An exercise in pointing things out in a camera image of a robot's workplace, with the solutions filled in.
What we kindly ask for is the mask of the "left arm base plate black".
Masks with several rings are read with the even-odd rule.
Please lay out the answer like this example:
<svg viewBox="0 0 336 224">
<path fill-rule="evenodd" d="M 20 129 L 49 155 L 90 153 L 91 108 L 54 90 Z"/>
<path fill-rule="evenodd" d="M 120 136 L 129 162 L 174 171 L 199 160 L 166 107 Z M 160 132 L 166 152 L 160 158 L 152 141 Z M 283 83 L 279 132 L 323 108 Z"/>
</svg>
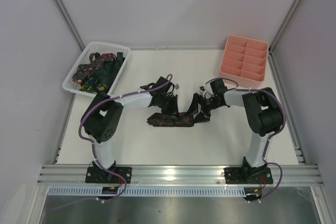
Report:
<svg viewBox="0 0 336 224">
<path fill-rule="evenodd" d="M 127 183 L 131 182 L 132 168 L 116 166 L 113 170 L 114 173 L 122 176 Z M 118 184 L 120 178 L 118 176 L 107 173 L 99 168 L 97 165 L 92 165 L 87 168 L 85 183 L 88 184 Z"/>
</svg>

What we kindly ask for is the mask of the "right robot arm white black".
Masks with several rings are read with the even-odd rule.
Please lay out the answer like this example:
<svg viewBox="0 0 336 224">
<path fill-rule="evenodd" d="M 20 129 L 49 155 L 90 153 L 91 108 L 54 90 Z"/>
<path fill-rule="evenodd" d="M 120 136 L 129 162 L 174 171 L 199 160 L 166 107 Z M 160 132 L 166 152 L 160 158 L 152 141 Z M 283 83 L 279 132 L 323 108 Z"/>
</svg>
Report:
<svg viewBox="0 0 336 224">
<path fill-rule="evenodd" d="M 232 184 L 255 184 L 261 176 L 266 176 L 268 162 L 265 160 L 271 139 L 279 134 L 286 125 L 286 114 L 283 106 L 271 88 L 229 89 L 224 84 L 225 78 L 214 78 L 208 81 L 212 94 L 206 97 L 206 88 L 201 87 L 192 98 L 187 110 L 193 116 L 194 123 L 210 121 L 211 111 L 223 106 L 244 108 L 248 125 L 252 131 L 251 142 L 241 167 L 227 168 L 225 180 Z"/>
</svg>

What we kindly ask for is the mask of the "dark brown floral tie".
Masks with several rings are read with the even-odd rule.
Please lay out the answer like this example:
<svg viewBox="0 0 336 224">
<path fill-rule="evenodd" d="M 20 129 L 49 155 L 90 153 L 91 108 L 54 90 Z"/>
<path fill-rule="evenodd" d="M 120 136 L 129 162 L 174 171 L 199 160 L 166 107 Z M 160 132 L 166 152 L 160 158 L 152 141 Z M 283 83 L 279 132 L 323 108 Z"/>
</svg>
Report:
<svg viewBox="0 0 336 224">
<path fill-rule="evenodd" d="M 147 119 L 147 124 L 153 127 L 193 127 L 194 118 L 185 112 L 170 116 L 165 116 L 162 113 L 154 113 Z"/>
</svg>

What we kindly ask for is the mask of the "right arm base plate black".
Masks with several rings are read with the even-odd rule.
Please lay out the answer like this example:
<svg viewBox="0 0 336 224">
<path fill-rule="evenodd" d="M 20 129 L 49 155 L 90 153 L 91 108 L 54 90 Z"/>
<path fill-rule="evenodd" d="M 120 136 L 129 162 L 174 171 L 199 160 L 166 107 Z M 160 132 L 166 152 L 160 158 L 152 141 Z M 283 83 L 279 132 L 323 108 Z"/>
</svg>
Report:
<svg viewBox="0 0 336 224">
<path fill-rule="evenodd" d="M 228 167 L 224 169 L 224 177 L 227 184 L 273 184 L 273 178 L 269 167 L 252 168 Z"/>
</svg>

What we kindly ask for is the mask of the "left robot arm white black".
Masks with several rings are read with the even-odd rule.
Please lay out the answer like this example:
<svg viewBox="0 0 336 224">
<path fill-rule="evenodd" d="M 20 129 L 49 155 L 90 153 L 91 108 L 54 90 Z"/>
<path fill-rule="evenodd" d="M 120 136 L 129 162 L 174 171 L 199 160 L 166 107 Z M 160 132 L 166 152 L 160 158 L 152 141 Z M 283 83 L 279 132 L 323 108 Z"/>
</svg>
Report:
<svg viewBox="0 0 336 224">
<path fill-rule="evenodd" d="M 111 175 L 116 174 L 111 138 L 117 131 L 123 113 L 156 106 L 161 109 L 163 116 L 180 118 L 177 95 L 169 91 L 175 87 L 172 78 L 173 75 L 168 74 L 165 78 L 159 77 L 156 83 L 115 97 L 102 92 L 95 96 L 80 120 L 78 134 L 81 139 L 91 143 L 93 163 L 100 170 Z"/>
</svg>

